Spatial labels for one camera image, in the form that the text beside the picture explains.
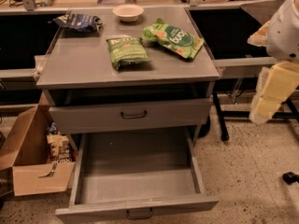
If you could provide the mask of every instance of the green bag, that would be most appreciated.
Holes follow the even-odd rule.
[[[107,39],[110,58],[113,67],[118,70],[121,66],[150,61],[141,38],[118,37]]]
[[[186,59],[193,59],[205,42],[203,38],[185,33],[177,27],[168,25],[162,19],[158,19],[151,26],[145,27],[142,38],[157,41],[161,46]]]

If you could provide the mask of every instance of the gray cabinet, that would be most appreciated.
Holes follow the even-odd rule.
[[[167,15],[173,10],[179,20]],[[210,210],[218,198],[205,194],[193,154],[219,77],[205,48],[185,61],[147,43],[150,63],[115,71],[105,45],[107,35],[139,36],[157,14],[195,34],[184,8],[145,7],[130,25],[111,8],[84,13],[109,25],[100,36],[63,31],[37,82],[78,151],[70,204],[57,217],[74,224]]]

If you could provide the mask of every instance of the floor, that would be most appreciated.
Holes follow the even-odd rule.
[[[223,109],[248,110],[249,103],[222,105]],[[271,120],[263,125],[247,119],[226,119],[230,139],[221,141],[216,109],[210,112],[209,133],[199,138],[196,157],[208,195],[220,202],[211,211],[152,217],[149,220],[100,222],[187,224],[296,224],[299,223],[299,184],[287,185],[282,175],[299,174],[299,124],[296,120]],[[3,114],[0,131],[9,132],[14,117]],[[0,223],[62,224],[55,209],[67,207],[66,193],[3,198]]]

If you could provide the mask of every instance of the countertop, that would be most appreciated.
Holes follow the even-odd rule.
[[[111,7],[74,9],[74,13],[98,16],[103,27],[99,33],[78,35],[64,30],[46,63],[37,82],[40,89],[75,89],[106,86],[130,86],[136,84],[157,84],[212,81],[219,73],[205,47],[193,60],[185,60],[165,50],[158,43],[144,42],[151,58],[149,63],[134,65],[122,70],[112,66],[106,39],[112,35],[142,36],[144,27],[158,18],[185,32],[197,35],[185,11],[185,7],[144,7],[144,13],[136,22],[125,23],[112,13]]]

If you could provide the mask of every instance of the bowl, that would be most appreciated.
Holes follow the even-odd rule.
[[[144,9],[139,5],[124,4],[114,7],[112,11],[116,16],[120,17],[121,21],[134,22],[137,21]]]

